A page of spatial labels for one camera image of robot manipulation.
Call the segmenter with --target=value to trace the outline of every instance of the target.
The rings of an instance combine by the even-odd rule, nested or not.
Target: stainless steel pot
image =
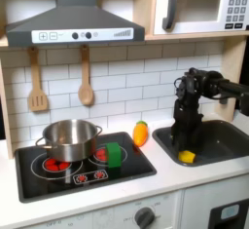
[[[36,145],[48,149],[50,157],[60,162],[77,162],[95,152],[96,137],[101,132],[101,127],[90,122],[65,120],[47,126]],[[38,145],[42,139],[46,145]]]

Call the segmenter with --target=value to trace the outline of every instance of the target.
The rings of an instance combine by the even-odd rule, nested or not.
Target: stovetop
[[[119,168],[108,167],[105,146],[110,142],[118,142],[121,147]],[[99,136],[95,154],[81,162],[60,163],[51,159],[46,149],[33,146],[16,151],[16,165],[19,199],[23,203],[157,173],[127,133]]]

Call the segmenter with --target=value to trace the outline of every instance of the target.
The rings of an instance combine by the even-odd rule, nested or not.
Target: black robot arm
[[[181,83],[176,89],[178,98],[174,107],[175,123],[171,128],[176,152],[195,144],[203,117],[198,113],[198,101],[202,96],[219,99],[222,103],[231,97],[239,99],[240,112],[249,116],[249,87],[231,83],[219,72],[195,68],[177,80],[181,80]]]

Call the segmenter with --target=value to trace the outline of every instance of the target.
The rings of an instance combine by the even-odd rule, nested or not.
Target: white countertop
[[[150,132],[172,123],[173,120],[151,124]],[[123,128],[123,131],[131,134],[132,129]],[[0,228],[19,228],[249,172],[249,157],[197,168],[182,167],[151,136],[141,150],[156,168],[156,175],[23,204],[18,199],[15,160],[8,160],[6,142],[1,141]]]

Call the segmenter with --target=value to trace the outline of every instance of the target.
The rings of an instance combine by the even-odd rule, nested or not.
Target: wooden spoon
[[[93,104],[94,95],[89,84],[89,47],[82,47],[82,86],[79,89],[79,99],[83,105]]]
[[[33,90],[28,98],[28,105],[31,111],[41,111],[48,108],[47,96],[41,90],[40,73],[38,66],[38,49],[29,48],[28,50],[31,61],[31,75]]]

